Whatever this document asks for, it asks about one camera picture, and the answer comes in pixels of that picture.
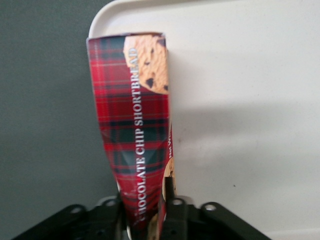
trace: white tray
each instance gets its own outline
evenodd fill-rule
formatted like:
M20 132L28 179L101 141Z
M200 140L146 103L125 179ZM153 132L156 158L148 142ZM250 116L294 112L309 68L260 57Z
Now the white tray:
M176 181L275 240L320 239L320 1L119 0L89 37L164 32Z

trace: red tartan box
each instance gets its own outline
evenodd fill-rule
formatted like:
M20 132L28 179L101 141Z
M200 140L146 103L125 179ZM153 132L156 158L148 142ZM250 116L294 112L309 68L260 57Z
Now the red tartan box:
M163 178L174 174L165 36L88 39L87 50L104 149L131 236L158 239L165 217Z

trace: metal screw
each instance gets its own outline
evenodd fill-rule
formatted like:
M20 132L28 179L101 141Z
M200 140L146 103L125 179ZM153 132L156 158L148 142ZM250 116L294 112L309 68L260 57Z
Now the metal screw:
M173 205L181 205L183 204L184 202L181 200L181 199L174 199L172 201Z
M105 202L105 205L108 207L114 206L114 205L116 205L116 201L114 199L110 199Z
M204 207L205 207L205 209L206 209L207 211L214 211L214 210L217 209L217 208L216 208L214 205L212 205L212 204L207 204L207 205L205 205Z
M70 211L70 213L71 213L71 214L77 214L77 213L81 212L81 210L82 210L82 208L77 206L77 207L75 207L74 209L72 209L72 210Z

